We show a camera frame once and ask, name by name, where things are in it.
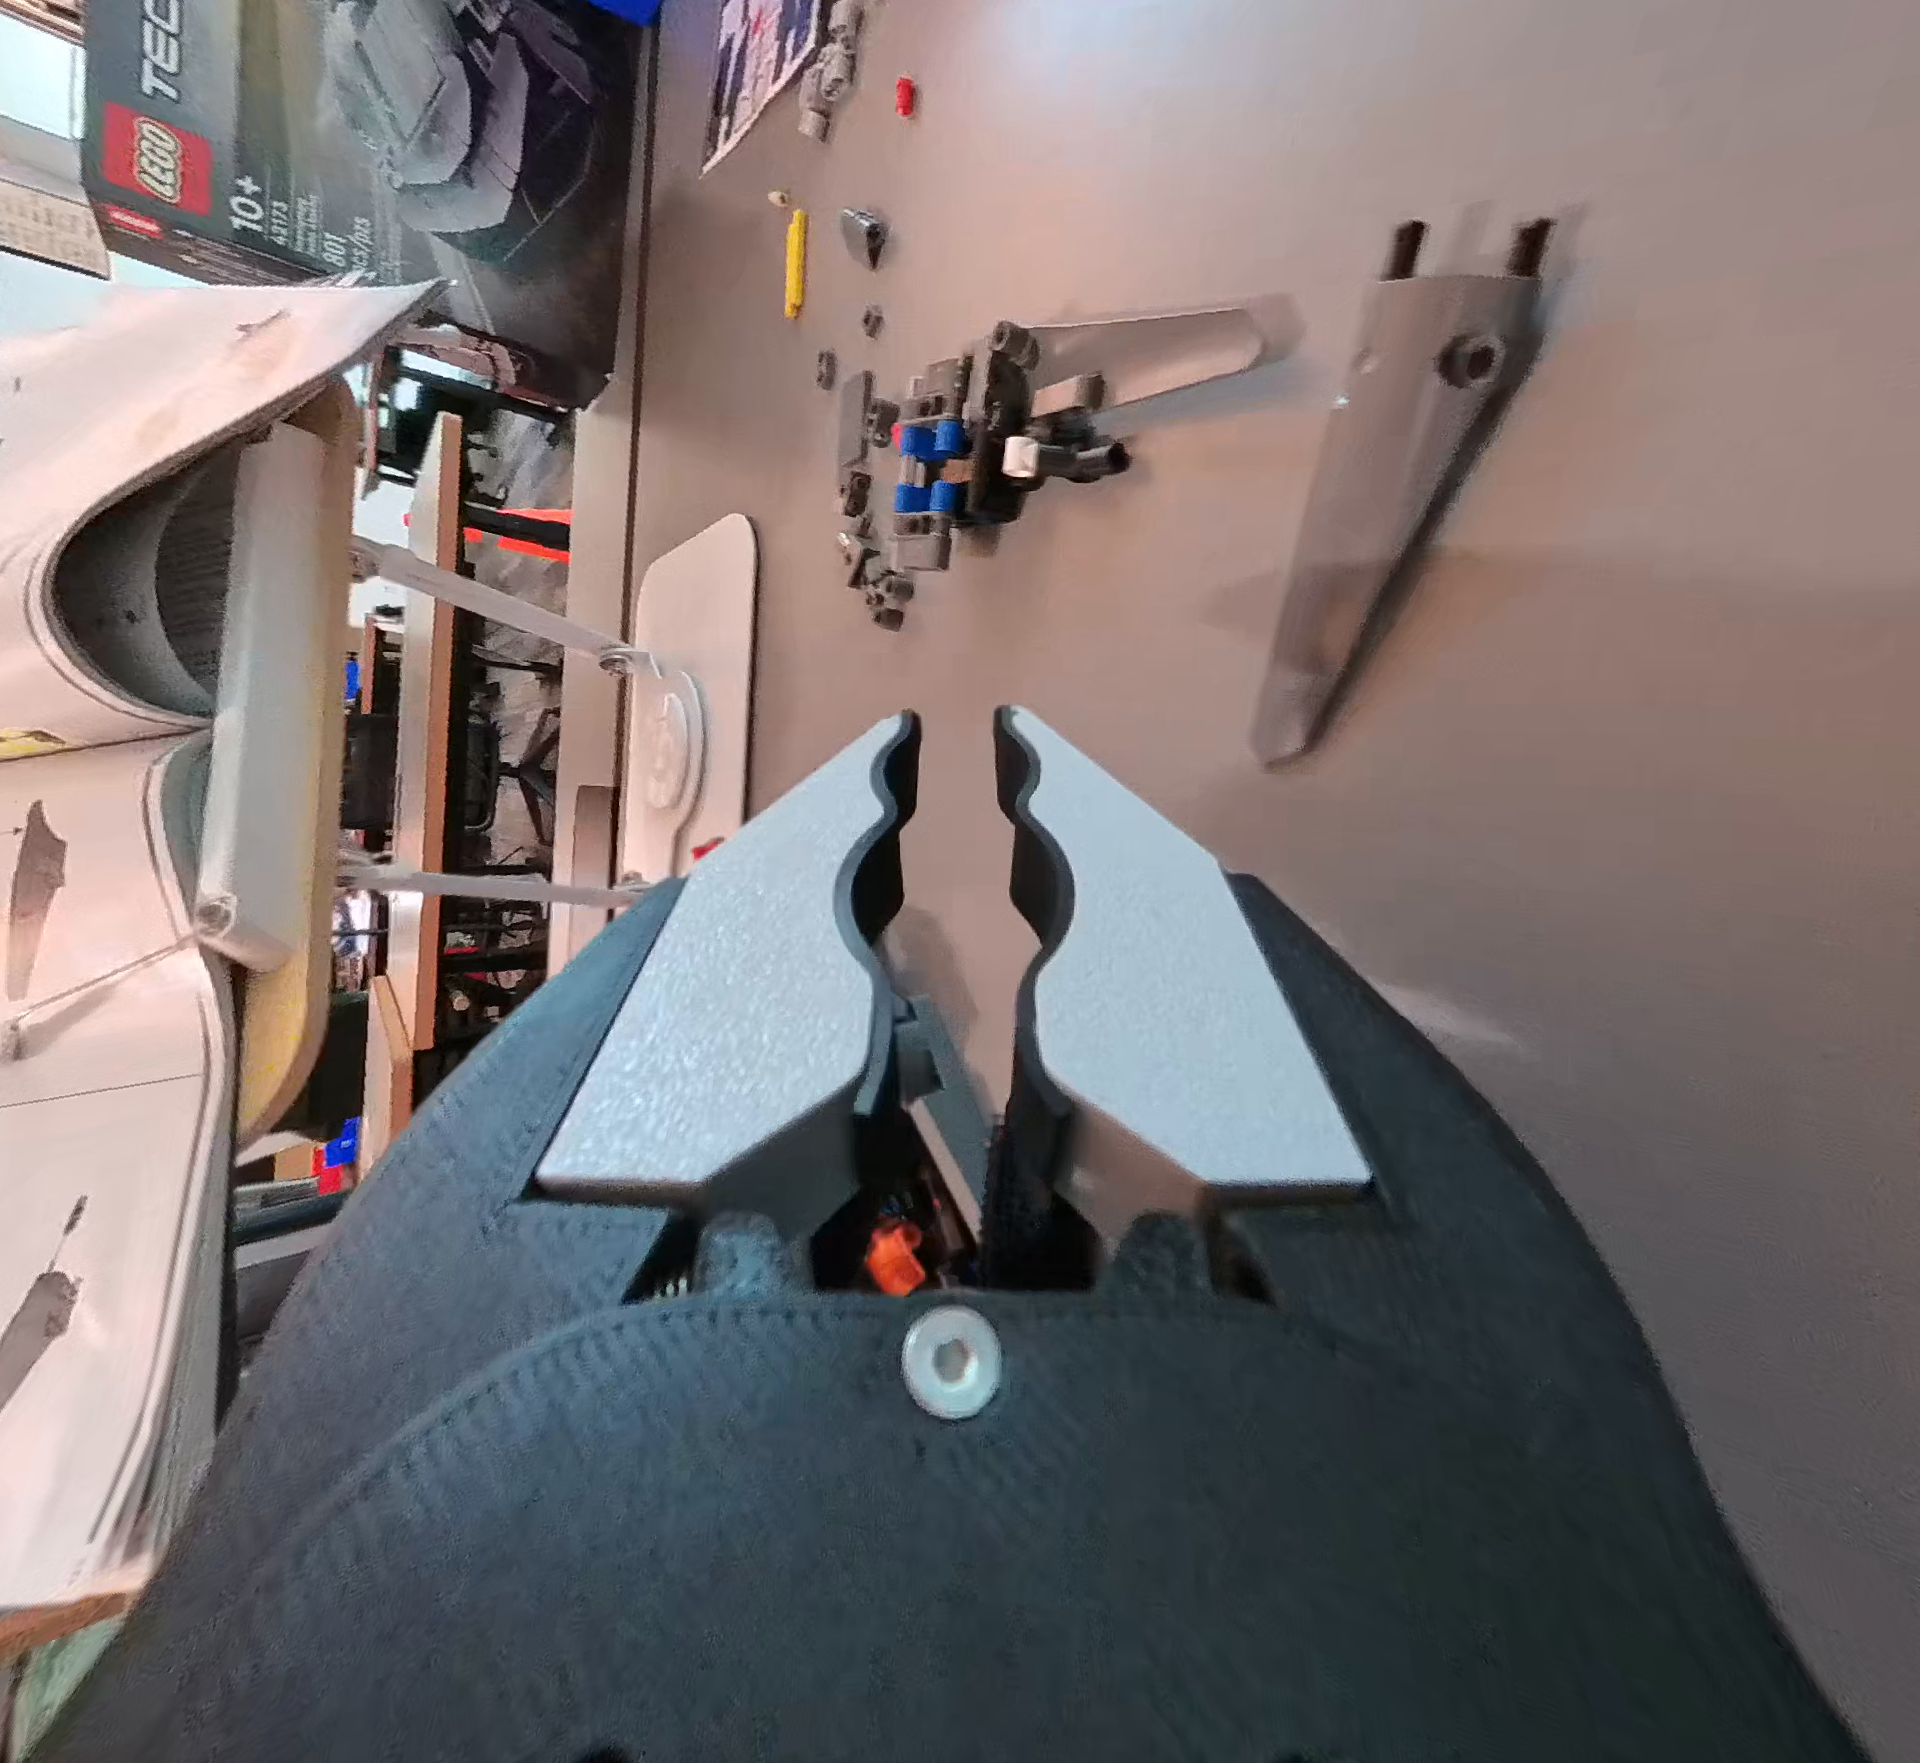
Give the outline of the pile of light grey connectors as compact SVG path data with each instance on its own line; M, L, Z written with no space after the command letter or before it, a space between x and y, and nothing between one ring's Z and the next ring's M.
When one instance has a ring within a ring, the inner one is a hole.
M879 3L886 0L829 0L820 48L800 75L800 136L810 146L829 137L829 115L841 110L841 101L854 86L854 56L863 56L865 19Z

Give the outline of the grey blue lego wing assembly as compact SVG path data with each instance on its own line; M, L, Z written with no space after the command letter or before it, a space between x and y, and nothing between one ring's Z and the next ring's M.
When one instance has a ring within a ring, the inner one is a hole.
M1012 530L1044 483L1135 468L1109 412L1233 376L1267 351L1249 310L1125 318L1002 318L963 351L924 365L889 422L900 477L878 530L886 579L947 574L963 530Z

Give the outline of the lego set box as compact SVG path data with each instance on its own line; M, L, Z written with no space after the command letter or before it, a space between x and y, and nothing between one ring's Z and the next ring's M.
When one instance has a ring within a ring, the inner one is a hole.
M209 282L437 282L588 409L615 366L639 29L588 0L87 0L87 192Z

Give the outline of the cluster of dark grey pieces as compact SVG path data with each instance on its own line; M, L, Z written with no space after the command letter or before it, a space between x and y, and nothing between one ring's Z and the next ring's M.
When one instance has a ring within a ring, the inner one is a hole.
M841 468L836 513L836 553L845 588L863 597L878 628L900 630L914 597L914 579L889 553L895 513L871 461Z

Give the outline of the lego instruction booklet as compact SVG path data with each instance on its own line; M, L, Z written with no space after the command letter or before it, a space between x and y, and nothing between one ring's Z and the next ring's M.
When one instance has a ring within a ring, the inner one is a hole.
M6 1653L130 1609L212 1438L240 971L194 888L233 461L435 300L126 290L6 338Z

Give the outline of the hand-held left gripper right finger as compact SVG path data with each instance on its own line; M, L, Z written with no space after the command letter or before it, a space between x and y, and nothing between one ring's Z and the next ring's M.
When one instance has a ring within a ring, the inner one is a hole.
M994 797L1033 932L994 1249L1044 1249L1067 1208L1115 1249L1146 1217L1366 1196L1356 1128L1212 853L1030 705L994 711Z

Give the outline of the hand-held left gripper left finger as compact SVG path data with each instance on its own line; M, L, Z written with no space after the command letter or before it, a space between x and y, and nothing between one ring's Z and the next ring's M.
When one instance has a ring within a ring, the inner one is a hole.
M669 892L664 925L579 1079L539 1196L766 1217L810 1240L863 1184L889 1087L900 827L920 715L865 725Z

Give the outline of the dark grey tapered lego panel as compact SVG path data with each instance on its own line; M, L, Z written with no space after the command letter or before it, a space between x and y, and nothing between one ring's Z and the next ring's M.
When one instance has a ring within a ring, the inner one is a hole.
M1396 226L1328 409L1277 628L1252 704L1258 769L1309 756L1386 637L1433 531L1544 346L1559 219L1512 231L1497 269L1425 269Z

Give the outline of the white metal stand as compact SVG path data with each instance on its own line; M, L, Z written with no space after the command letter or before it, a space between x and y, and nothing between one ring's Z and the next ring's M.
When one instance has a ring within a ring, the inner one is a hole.
M741 832L757 664L757 530L747 513L716 518L645 569L630 603L630 640L435 569L393 544L355 536L347 556L355 579L389 579L417 597L593 655L621 681L628 762L613 888L460 876L339 853L339 892L628 912L645 888L687 876L691 863Z

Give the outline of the large black grey lego model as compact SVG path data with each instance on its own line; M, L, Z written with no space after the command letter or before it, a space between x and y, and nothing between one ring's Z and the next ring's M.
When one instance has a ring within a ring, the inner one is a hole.
M886 1105L854 1128L854 1196L810 1235L810 1279L886 1298L978 1283L994 1126L947 1010L900 996Z

